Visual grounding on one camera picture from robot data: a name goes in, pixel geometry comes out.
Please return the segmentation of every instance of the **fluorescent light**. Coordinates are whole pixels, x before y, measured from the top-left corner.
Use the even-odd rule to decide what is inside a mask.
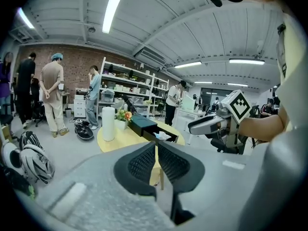
[[[248,87],[248,85],[228,83],[229,86]]]
[[[195,81],[196,84],[213,84],[212,81]]]
[[[23,9],[22,9],[22,8],[19,8],[19,9],[17,10],[17,12],[18,12],[19,16],[22,18],[22,20],[24,21],[24,23],[26,23],[27,26],[28,26],[29,28],[34,29],[34,26],[31,24],[31,22],[30,22],[30,21],[28,20],[28,18],[26,17],[26,15],[25,15]]]
[[[196,65],[201,65],[201,64],[202,64],[202,62],[198,61],[198,62],[194,62],[194,63],[190,63],[190,64],[178,65],[178,66],[175,66],[175,68],[190,67],[190,66],[196,66]]]
[[[263,60],[249,60],[249,59],[229,59],[231,64],[257,64],[263,65],[265,62]]]
[[[104,22],[103,22],[103,33],[109,33],[112,20],[114,18],[116,8],[119,5],[120,0],[109,0],[105,12]]]

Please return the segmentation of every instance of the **brick wall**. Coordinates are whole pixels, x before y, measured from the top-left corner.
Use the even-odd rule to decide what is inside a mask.
[[[51,56],[57,52],[63,54],[63,61],[61,65],[64,69],[64,85],[65,88],[69,88],[70,103],[73,102],[75,88],[88,88],[89,87],[89,67],[97,65],[99,72],[103,63],[103,58],[106,57],[108,62],[116,64],[125,64],[127,67],[136,69],[134,61],[110,52],[80,47],[71,45],[29,45],[20,47],[16,66],[24,58],[27,58],[31,52],[35,52],[37,57],[35,59],[36,69],[35,77],[39,79],[42,68],[51,61]],[[154,69],[144,67],[144,70],[149,70],[151,74],[154,72],[155,76],[163,80],[169,79],[169,86],[178,84],[178,81],[171,79],[169,76],[156,73]]]

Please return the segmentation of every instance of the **black pants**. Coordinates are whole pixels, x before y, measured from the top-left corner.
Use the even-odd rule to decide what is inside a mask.
[[[171,106],[166,103],[166,117],[165,117],[165,123],[172,126],[172,120],[175,113],[175,106]]]
[[[19,114],[21,123],[24,124],[26,120],[30,120],[32,118],[30,91],[17,92],[17,102],[17,112]]]

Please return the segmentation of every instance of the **potted plant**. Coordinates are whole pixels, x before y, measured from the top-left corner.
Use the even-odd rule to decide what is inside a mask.
[[[120,130],[125,130],[131,121],[131,112],[120,109],[115,115],[115,126]]]

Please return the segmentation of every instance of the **blue hair cap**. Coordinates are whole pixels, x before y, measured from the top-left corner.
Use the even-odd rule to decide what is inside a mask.
[[[61,60],[63,60],[63,55],[61,53],[56,53],[51,57],[51,60],[53,61],[55,58],[60,58]]]

